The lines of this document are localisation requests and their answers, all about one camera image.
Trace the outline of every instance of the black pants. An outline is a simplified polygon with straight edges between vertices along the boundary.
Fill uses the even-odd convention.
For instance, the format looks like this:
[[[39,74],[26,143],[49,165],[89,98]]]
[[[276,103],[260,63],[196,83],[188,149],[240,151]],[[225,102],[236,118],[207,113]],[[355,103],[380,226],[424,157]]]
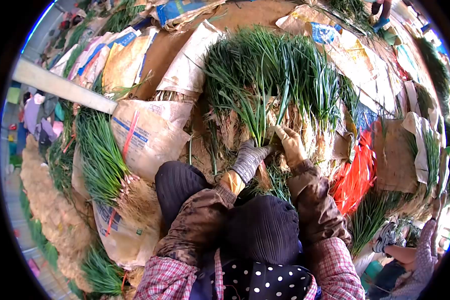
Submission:
[[[179,161],[164,163],[155,176],[166,230],[192,195],[211,189],[204,175]],[[257,196],[229,210],[220,247],[236,258],[266,264],[293,264],[299,254],[299,217],[292,205],[274,196]]]

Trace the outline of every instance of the dirt ground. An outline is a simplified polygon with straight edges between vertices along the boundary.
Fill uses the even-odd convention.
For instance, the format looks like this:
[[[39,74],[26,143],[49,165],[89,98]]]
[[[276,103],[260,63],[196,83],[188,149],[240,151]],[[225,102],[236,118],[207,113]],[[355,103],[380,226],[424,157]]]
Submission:
[[[288,15],[296,6],[296,3],[284,0],[256,0],[252,2],[229,1],[223,4],[221,7],[214,9],[212,13],[199,16],[190,25],[187,25],[187,27],[190,29],[185,33],[169,33],[164,30],[160,31],[157,34],[153,44],[147,51],[147,57],[143,70],[144,74],[148,73],[151,70],[153,72],[153,77],[150,81],[142,84],[138,88],[138,90],[133,93],[133,97],[142,100],[146,100],[152,97],[152,95],[156,91],[156,87],[160,83],[169,65],[172,63],[175,56],[178,54],[189,37],[192,35],[194,26],[199,24],[204,19],[210,19],[213,16],[225,14],[221,19],[211,22],[215,27],[221,30],[234,30],[238,27],[252,26],[253,24],[270,27],[273,28],[273,30],[281,30],[275,25],[275,22],[279,18]],[[370,11],[371,5],[367,5],[366,9]],[[335,19],[337,23],[341,23],[341,21],[339,21],[335,17],[330,15],[329,17]],[[416,55],[416,64],[422,69],[420,75],[423,78],[420,79],[425,82],[424,85],[428,88],[432,95],[434,95],[435,91],[433,89],[430,76],[428,75],[423,58],[421,57],[420,52],[414,44],[414,39],[396,19],[394,19],[393,17],[390,18],[391,23],[394,26],[400,27],[401,35],[405,35],[403,36],[404,43],[406,43],[411,51]],[[394,85],[391,82],[392,77],[398,79],[401,78],[393,47],[389,46],[384,40],[381,40],[379,38],[370,39],[364,37],[363,35],[358,35],[358,38],[364,45],[371,48],[372,51],[377,53],[378,56],[382,58],[385,63],[387,63],[388,73],[390,77],[390,86],[393,87]],[[394,93],[398,93],[399,90],[400,87],[397,88],[395,85],[395,88],[393,88]],[[219,172],[217,173],[217,175],[213,174],[212,159],[208,151],[209,145],[207,142],[209,137],[207,134],[205,134],[206,129],[202,118],[206,111],[200,110],[200,107],[202,107],[202,110],[204,107],[203,105],[200,105],[200,101],[202,101],[202,99],[199,100],[198,105],[194,107],[194,110],[192,112],[192,164],[204,173],[209,182],[214,183],[220,178],[220,171],[226,169],[229,165],[229,162],[225,161],[222,155],[222,158],[217,159],[217,169]],[[191,132],[190,128],[186,128],[185,130],[189,133]],[[185,145],[180,155],[180,161],[186,163],[188,163],[189,161],[188,143]]]

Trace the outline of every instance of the yellow leather glove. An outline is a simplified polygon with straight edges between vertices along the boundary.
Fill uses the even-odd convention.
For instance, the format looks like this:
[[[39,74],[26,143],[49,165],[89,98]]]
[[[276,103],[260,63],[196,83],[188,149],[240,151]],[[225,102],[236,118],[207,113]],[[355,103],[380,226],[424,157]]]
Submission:
[[[274,126],[273,129],[280,140],[282,140],[286,163],[290,168],[297,166],[307,159],[300,134],[290,128],[282,129],[280,126]]]
[[[235,194],[235,196],[239,195],[240,192],[245,188],[245,183],[243,182],[242,178],[234,170],[226,172],[220,179],[220,183],[224,187],[230,189],[232,193]]]

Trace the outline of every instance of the gray knit glove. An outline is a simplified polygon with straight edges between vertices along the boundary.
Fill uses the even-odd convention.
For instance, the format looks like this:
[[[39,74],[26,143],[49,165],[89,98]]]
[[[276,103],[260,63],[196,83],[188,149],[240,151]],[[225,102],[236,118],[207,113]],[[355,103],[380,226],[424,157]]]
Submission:
[[[243,141],[238,149],[238,155],[232,170],[247,184],[255,175],[260,162],[274,151],[275,149],[271,145],[255,147],[252,139]]]

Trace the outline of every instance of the camouflage sleeve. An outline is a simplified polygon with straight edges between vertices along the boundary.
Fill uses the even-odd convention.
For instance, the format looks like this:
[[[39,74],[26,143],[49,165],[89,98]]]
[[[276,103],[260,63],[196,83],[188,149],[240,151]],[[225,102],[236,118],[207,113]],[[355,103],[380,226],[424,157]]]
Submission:
[[[303,246],[332,237],[340,238],[348,246],[351,237],[344,217],[328,194],[328,178],[309,159],[294,167],[292,174],[287,186],[298,211],[298,237]]]
[[[191,196],[183,203],[168,234],[158,242],[154,252],[157,256],[197,266],[203,249],[216,239],[236,198],[221,184]]]

